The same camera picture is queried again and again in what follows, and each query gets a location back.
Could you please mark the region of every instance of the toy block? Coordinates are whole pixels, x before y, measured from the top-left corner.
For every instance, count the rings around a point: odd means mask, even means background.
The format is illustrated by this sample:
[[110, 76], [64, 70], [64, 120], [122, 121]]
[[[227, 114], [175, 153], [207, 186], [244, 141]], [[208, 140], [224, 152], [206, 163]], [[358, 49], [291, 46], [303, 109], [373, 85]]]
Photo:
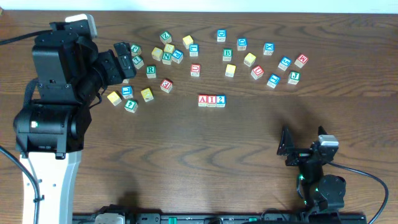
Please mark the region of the toy block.
[[199, 55], [199, 45], [191, 44], [189, 45], [189, 56], [197, 57]]
[[300, 56], [298, 56], [298, 58], [296, 59], [294, 64], [296, 66], [298, 66], [298, 68], [302, 68], [306, 64], [307, 61], [308, 61], [308, 58], [306, 56], [304, 56], [304, 54], [301, 54]]
[[216, 107], [225, 107], [226, 98], [225, 95], [217, 95]]
[[145, 102], [151, 101], [154, 99], [154, 96], [150, 90], [150, 88], [146, 88], [145, 90], [141, 91], [142, 97], [144, 98]]
[[132, 59], [132, 63], [134, 64], [136, 69], [140, 69], [142, 66], [144, 66], [144, 61], [142, 60], [142, 58], [140, 58], [140, 56], [135, 56]]
[[287, 83], [296, 85], [300, 81], [301, 74], [299, 72], [291, 72], [287, 79]]
[[124, 99], [133, 98], [132, 87], [131, 86], [123, 86], [122, 87], [122, 96]]
[[167, 53], [172, 54], [174, 52], [174, 49], [175, 49], [175, 47], [172, 44], [166, 44], [166, 46], [164, 46], [165, 53], [167, 52]]
[[232, 49], [224, 49], [223, 50], [223, 61], [224, 62], [232, 61]]
[[163, 44], [168, 44], [172, 42], [172, 36], [169, 34], [169, 32], [165, 31], [160, 35], [160, 41], [162, 41]]
[[172, 88], [173, 88], [173, 83], [170, 80], [164, 79], [160, 84], [160, 89], [162, 89], [166, 93], [170, 93], [170, 91], [172, 91]]
[[278, 85], [280, 78], [277, 75], [272, 74], [268, 79], [267, 86], [275, 88]]
[[189, 45], [193, 44], [193, 39], [190, 35], [188, 35], [182, 39], [182, 42], [184, 44], [184, 47], [186, 49], [189, 49]]
[[226, 30], [218, 30], [217, 42], [225, 42], [225, 41], [226, 41]]
[[272, 55], [272, 53], [274, 53], [274, 47], [274, 43], [264, 44], [264, 48], [262, 49], [264, 55]]
[[137, 111], [138, 104], [134, 100], [127, 100], [126, 105], [124, 105], [124, 109], [128, 112], [135, 113]]
[[261, 78], [263, 74], [264, 74], [264, 70], [261, 68], [260, 65], [254, 67], [254, 69], [251, 70], [251, 76], [252, 76], [255, 80]]
[[196, 65], [196, 64], [191, 65], [191, 76], [194, 76], [194, 77], [200, 76], [200, 65]]
[[156, 66], [155, 65], [147, 66], [147, 77], [148, 78], [156, 78]]
[[162, 62], [165, 65], [171, 65], [172, 64], [172, 54], [164, 52], [163, 57], [162, 57]]
[[244, 58], [243, 63], [250, 67], [254, 64], [255, 61], [256, 61], [256, 56], [254, 56], [252, 53], [248, 53]]
[[239, 38], [236, 45], [238, 50], [246, 50], [246, 47], [248, 46], [248, 40], [246, 40], [246, 38]]
[[184, 54], [179, 50], [175, 50], [172, 57], [173, 62], [181, 63], [182, 59], [184, 59]]
[[199, 106], [207, 106], [207, 95], [199, 95], [198, 105]]
[[133, 44], [131, 45], [131, 56], [135, 57], [141, 54], [141, 47]]
[[235, 70], [236, 70], [236, 66], [235, 65], [227, 64], [226, 65], [226, 70], [225, 70], [225, 76], [234, 77]]
[[163, 50], [155, 47], [154, 50], [152, 51], [152, 58], [160, 61], [162, 60], [162, 57], [163, 57]]
[[282, 69], [283, 71], [286, 71], [286, 69], [290, 65], [290, 63], [292, 63], [291, 59], [289, 59], [287, 57], [283, 57], [278, 65], [278, 68]]
[[113, 104], [113, 106], [116, 106], [116, 105], [120, 104], [120, 102], [122, 102], [122, 99], [120, 99], [119, 95], [115, 91], [113, 91], [107, 97], [108, 97], [109, 101]]
[[216, 107], [217, 98], [214, 95], [207, 96], [207, 107]]

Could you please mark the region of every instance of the wooden table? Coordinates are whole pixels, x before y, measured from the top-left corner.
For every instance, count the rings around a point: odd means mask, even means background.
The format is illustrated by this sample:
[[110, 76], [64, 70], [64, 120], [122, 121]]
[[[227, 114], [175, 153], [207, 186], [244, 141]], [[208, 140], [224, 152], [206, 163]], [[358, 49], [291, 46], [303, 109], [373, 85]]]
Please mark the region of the wooden table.
[[[5, 11], [0, 38], [48, 29], [79, 12]], [[163, 212], [261, 212], [274, 207], [294, 210], [303, 202], [295, 191], [297, 167], [286, 167], [276, 155], [280, 131], [288, 124], [298, 146], [308, 147], [323, 125], [340, 141], [335, 162], [377, 175], [390, 188], [387, 208], [378, 223], [397, 223], [398, 209], [398, 16], [360, 14], [244, 14], [169, 12], [92, 12], [100, 51], [116, 42], [142, 47], [144, 63], [156, 64], [157, 78], [145, 68], [130, 81], [139, 102], [135, 114], [106, 98], [91, 110], [83, 159], [76, 178], [75, 212], [94, 212], [103, 205], [159, 208]], [[228, 31], [216, 42], [216, 30]], [[181, 64], [152, 59], [163, 48], [159, 34], [168, 30], [184, 52]], [[190, 58], [182, 38], [199, 44]], [[246, 37], [248, 49], [236, 50]], [[264, 42], [276, 50], [262, 55]], [[12, 121], [22, 106], [26, 84], [37, 76], [32, 63], [33, 39], [0, 47], [0, 143], [13, 150]], [[234, 78], [225, 77], [223, 48], [234, 49]], [[258, 80], [243, 64], [248, 52], [266, 73]], [[303, 53], [303, 69], [277, 68], [285, 55]], [[200, 78], [190, 65], [201, 64]], [[289, 71], [302, 72], [288, 85]], [[272, 73], [282, 77], [276, 89], [266, 86]], [[174, 82], [170, 94], [160, 82]], [[139, 91], [150, 86], [155, 100], [145, 103]], [[121, 89], [111, 86], [106, 95]], [[199, 108], [199, 93], [227, 96], [226, 108]], [[324, 167], [326, 174], [347, 181], [344, 212], [363, 212], [370, 220], [384, 196], [379, 183], [357, 174]], [[0, 219], [20, 223], [22, 175], [0, 156]]]

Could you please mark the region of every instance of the wood grain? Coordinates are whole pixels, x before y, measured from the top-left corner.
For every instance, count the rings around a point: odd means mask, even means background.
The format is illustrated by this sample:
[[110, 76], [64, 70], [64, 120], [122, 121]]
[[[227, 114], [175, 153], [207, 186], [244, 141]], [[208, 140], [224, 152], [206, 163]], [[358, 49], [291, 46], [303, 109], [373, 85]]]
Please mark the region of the wood grain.
[[[0, 38], [48, 29], [78, 12], [5, 11]], [[398, 16], [371, 14], [260, 14], [92, 12], [100, 51], [120, 41], [142, 47], [144, 63], [156, 64], [158, 78], [144, 69], [131, 80], [139, 102], [136, 114], [104, 102], [91, 110], [83, 162], [78, 171], [74, 211], [94, 212], [119, 203], [163, 212], [262, 212], [275, 207], [303, 206], [295, 193], [296, 167], [276, 156], [280, 129], [288, 124], [299, 146], [316, 139], [317, 126], [334, 134], [341, 147], [335, 162], [377, 175], [389, 186], [389, 203], [378, 223], [397, 223], [398, 209]], [[227, 29], [225, 43], [216, 43], [217, 29]], [[183, 50], [180, 65], [162, 65], [150, 56], [162, 47], [159, 34], [168, 30]], [[200, 46], [190, 58], [182, 37]], [[236, 51], [246, 37], [248, 49]], [[274, 42], [271, 57], [264, 42]], [[12, 120], [22, 106], [24, 88], [36, 77], [33, 40], [0, 47], [0, 143], [15, 148]], [[224, 76], [222, 49], [234, 49], [234, 78]], [[253, 80], [243, 64], [248, 52], [266, 71]], [[283, 73], [285, 55], [309, 61]], [[200, 78], [190, 64], [200, 63]], [[302, 72], [297, 86], [288, 85], [290, 70]], [[271, 73], [282, 77], [275, 90], [266, 87]], [[171, 79], [170, 94], [160, 90]], [[145, 103], [139, 90], [151, 86], [155, 100]], [[120, 90], [120, 85], [109, 90]], [[198, 108], [197, 94], [227, 96], [223, 109]], [[368, 220], [379, 208], [384, 191], [377, 182], [325, 166], [325, 173], [347, 181], [345, 212], [363, 212]], [[21, 172], [0, 156], [0, 219], [20, 223]]]

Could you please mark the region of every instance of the white background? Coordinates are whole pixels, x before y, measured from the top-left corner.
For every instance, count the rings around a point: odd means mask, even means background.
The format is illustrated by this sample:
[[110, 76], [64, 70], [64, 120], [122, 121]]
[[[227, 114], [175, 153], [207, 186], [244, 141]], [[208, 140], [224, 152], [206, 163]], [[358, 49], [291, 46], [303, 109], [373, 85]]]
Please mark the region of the white background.
[[3, 9], [398, 13], [398, 0], [0, 0]]

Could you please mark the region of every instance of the wooden cube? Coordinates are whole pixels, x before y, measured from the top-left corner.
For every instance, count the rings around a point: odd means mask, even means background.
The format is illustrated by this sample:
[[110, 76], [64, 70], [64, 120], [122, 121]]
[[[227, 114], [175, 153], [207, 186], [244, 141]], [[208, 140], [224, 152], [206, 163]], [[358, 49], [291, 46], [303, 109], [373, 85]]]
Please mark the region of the wooden cube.
[[160, 35], [160, 41], [162, 41], [163, 44], [168, 44], [171, 43], [172, 41], [172, 36], [169, 34], [169, 32], [165, 31]]
[[256, 56], [254, 56], [252, 53], [248, 53], [246, 57], [244, 58], [243, 63], [249, 67], [251, 67], [254, 62], [256, 61]]
[[197, 57], [199, 55], [199, 45], [191, 44], [189, 45], [189, 56]]
[[145, 90], [141, 91], [142, 97], [144, 98], [145, 102], [151, 101], [154, 99], [154, 96], [150, 90], [150, 88], [146, 88]]
[[246, 50], [246, 47], [248, 46], [248, 40], [246, 40], [246, 38], [239, 38], [236, 45], [238, 50]]
[[133, 92], [131, 86], [123, 86], [122, 87], [122, 96], [124, 99], [133, 98]]
[[251, 76], [252, 76], [255, 80], [261, 78], [263, 74], [264, 74], [264, 70], [261, 68], [260, 65], [254, 67], [254, 69], [251, 70]]
[[184, 47], [186, 49], [189, 49], [189, 45], [193, 44], [193, 39], [190, 35], [188, 35], [182, 39], [182, 42], [184, 44]]
[[217, 42], [225, 42], [226, 40], [226, 30], [217, 31]]
[[173, 88], [173, 83], [170, 80], [164, 79], [160, 84], [160, 89], [162, 89], [166, 93], [170, 93], [170, 91], [172, 91], [172, 88]]
[[172, 57], [173, 62], [181, 63], [182, 59], [184, 59], [183, 53], [179, 50], [175, 50]]
[[291, 59], [289, 59], [287, 57], [283, 57], [278, 65], [278, 68], [282, 69], [283, 71], [286, 71], [286, 69], [290, 65], [290, 63], [292, 63]]
[[300, 81], [301, 74], [299, 72], [291, 72], [287, 79], [287, 83], [296, 85]]
[[142, 58], [140, 58], [140, 56], [135, 56], [132, 59], [132, 63], [134, 64], [136, 69], [140, 69], [142, 66], [144, 66], [144, 61], [142, 60]]
[[156, 66], [155, 65], [147, 66], [147, 77], [148, 78], [156, 78]]
[[135, 57], [141, 54], [141, 47], [133, 44], [131, 45], [131, 56]]
[[138, 104], [134, 100], [127, 100], [126, 105], [124, 105], [124, 109], [128, 112], [135, 113], [137, 111]]
[[224, 49], [223, 50], [223, 61], [224, 62], [232, 61], [232, 49]]
[[199, 106], [207, 106], [207, 95], [199, 95], [198, 105]]
[[174, 48], [174, 45], [166, 44], [166, 46], [164, 46], [164, 52], [172, 54], [174, 52]]
[[236, 66], [235, 65], [227, 64], [226, 65], [226, 70], [225, 70], [225, 76], [234, 77], [235, 70], [236, 70]]
[[296, 66], [298, 66], [298, 68], [302, 68], [306, 64], [307, 61], [308, 61], [308, 58], [306, 56], [304, 56], [304, 54], [301, 54], [300, 56], [298, 56], [298, 58], [296, 59], [294, 64]]
[[280, 78], [277, 75], [272, 74], [271, 77], [269, 77], [269, 79], [268, 79], [267, 86], [269, 86], [271, 88], [275, 88], [276, 85], [278, 85], [279, 80], [280, 80]]
[[162, 60], [162, 57], [163, 57], [163, 50], [155, 47], [154, 50], [152, 51], [152, 58], [160, 61]]
[[274, 47], [274, 43], [264, 44], [264, 48], [262, 49], [264, 55], [272, 55], [272, 53], [274, 53]]
[[120, 104], [120, 102], [122, 102], [122, 99], [120, 99], [119, 95], [115, 91], [113, 91], [107, 97], [108, 97], [108, 100], [113, 104], [113, 106], [116, 106], [116, 105]]
[[162, 57], [162, 62], [165, 65], [171, 65], [172, 64], [172, 54], [164, 52], [163, 57]]
[[226, 97], [225, 95], [217, 95], [216, 107], [225, 107]]
[[207, 96], [207, 107], [216, 107], [217, 98], [214, 95]]
[[191, 65], [191, 76], [194, 76], [194, 77], [200, 76], [200, 65], [196, 65], [196, 64]]

